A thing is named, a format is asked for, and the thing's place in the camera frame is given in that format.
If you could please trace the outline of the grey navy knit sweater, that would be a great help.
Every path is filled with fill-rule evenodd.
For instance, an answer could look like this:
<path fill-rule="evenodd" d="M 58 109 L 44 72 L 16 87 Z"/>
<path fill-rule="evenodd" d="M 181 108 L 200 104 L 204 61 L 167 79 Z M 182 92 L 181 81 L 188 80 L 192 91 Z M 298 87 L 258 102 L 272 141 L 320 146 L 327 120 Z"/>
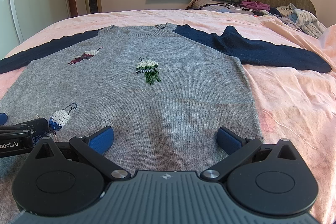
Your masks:
<path fill-rule="evenodd" d="M 224 158 L 220 126 L 261 136 L 255 101 L 240 59 L 217 46 L 221 36 L 172 24 L 100 30 L 94 38 L 32 61 L 1 99 L 12 122 L 64 109 L 66 140 L 112 126 L 108 158 L 128 170 L 195 169 Z"/>

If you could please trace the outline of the pink bed sheet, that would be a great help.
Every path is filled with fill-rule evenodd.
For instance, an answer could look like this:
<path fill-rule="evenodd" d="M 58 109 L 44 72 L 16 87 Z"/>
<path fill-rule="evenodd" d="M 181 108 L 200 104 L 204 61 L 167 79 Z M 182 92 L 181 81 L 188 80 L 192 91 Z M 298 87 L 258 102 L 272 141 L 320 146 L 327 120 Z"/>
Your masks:
<path fill-rule="evenodd" d="M 233 26 L 245 38 L 264 40 L 314 51 L 335 66 L 335 26 L 320 38 L 295 31 L 274 16 L 203 10 L 141 10 L 82 15 L 54 23 L 15 47 L 16 54 L 88 30 L 116 26 L 189 25 L 222 34 Z M 322 223 L 335 221 L 335 72 L 321 74 L 292 68 L 246 65 L 265 141 L 288 138 L 314 174 L 318 198 L 311 210 Z"/>

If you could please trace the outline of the magenta garment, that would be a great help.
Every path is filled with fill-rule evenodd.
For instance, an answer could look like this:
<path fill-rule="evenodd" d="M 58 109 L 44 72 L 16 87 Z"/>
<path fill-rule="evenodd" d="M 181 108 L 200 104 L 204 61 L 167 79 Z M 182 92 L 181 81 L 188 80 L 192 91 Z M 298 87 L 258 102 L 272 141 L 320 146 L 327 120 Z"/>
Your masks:
<path fill-rule="evenodd" d="M 245 7 L 245 8 L 252 9 L 252 10 L 257 10 L 257 11 L 261 11 L 261 10 L 269 11 L 270 10 L 270 5 L 259 2 L 259 1 L 244 0 L 240 3 L 240 5 Z"/>

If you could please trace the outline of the white patterned crumpled garment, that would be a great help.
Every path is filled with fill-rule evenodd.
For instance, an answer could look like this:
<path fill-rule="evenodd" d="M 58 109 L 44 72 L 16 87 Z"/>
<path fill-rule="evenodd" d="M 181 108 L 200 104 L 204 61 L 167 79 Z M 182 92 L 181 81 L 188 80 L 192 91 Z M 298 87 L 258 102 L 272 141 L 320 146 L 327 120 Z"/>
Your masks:
<path fill-rule="evenodd" d="M 279 6 L 276 9 L 284 18 L 291 20 L 297 28 L 310 36 L 319 38 L 327 30 L 314 14 L 298 9 L 292 3 L 287 6 Z"/>

